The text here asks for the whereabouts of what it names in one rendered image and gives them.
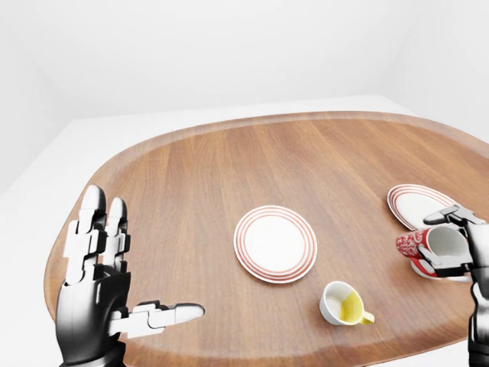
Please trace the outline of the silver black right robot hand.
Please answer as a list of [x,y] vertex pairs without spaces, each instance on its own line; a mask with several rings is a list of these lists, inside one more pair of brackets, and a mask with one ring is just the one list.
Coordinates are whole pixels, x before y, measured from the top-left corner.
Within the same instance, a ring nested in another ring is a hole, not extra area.
[[489,287],[489,223],[459,204],[441,209],[423,219],[426,225],[453,223],[467,235],[470,257],[467,255],[430,255],[420,249],[422,257],[430,263],[441,278],[455,277],[470,271],[474,283]]

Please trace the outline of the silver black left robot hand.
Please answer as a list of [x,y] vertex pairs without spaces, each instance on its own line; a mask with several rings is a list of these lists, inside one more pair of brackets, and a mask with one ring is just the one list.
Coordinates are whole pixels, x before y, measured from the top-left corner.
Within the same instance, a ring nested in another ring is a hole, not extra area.
[[168,326],[205,314],[200,304],[166,306],[157,300],[127,308],[131,273],[127,206],[120,197],[108,205],[102,188],[90,185],[79,217],[70,222],[64,257],[66,277],[57,298],[56,335],[63,362],[89,362],[129,338],[162,333]]

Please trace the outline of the red patterned mug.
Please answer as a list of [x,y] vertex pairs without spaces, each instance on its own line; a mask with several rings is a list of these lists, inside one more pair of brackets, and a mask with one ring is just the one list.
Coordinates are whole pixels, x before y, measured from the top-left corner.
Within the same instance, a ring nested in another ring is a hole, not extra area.
[[421,245],[434,255],[468,255],[465,237],[449,226],[433,226],[404,233],[397,237],[398,251],[410,259],[411,268],[421,277],[439,280],[435,270],[424,260],[419,252]]

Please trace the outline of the white plate with red rings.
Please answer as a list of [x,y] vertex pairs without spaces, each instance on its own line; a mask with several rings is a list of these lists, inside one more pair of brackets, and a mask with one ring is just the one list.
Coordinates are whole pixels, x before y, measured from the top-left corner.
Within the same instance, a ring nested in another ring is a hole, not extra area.
[[394,216],[409,230],[427,228],[423,219],[429,214],[452,206],[456,202],[449,196],[430,187],[403,183],[392,187],[387,194],[387,204]]
[[260,206],[246,213],[235,228],[233,244],[245,270],[273,284],[304,277],[318,254],[311,225],[282,206]]

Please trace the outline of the white mug with yellow inside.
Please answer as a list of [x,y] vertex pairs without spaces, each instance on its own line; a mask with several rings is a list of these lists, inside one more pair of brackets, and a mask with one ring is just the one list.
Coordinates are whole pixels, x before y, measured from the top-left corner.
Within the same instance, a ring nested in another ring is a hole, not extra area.
[[375,316],[365,310],[359,293],[343,281],[332,281],[325,286],[319,309],[323,318],[332,325],[369,325],[375,321]]

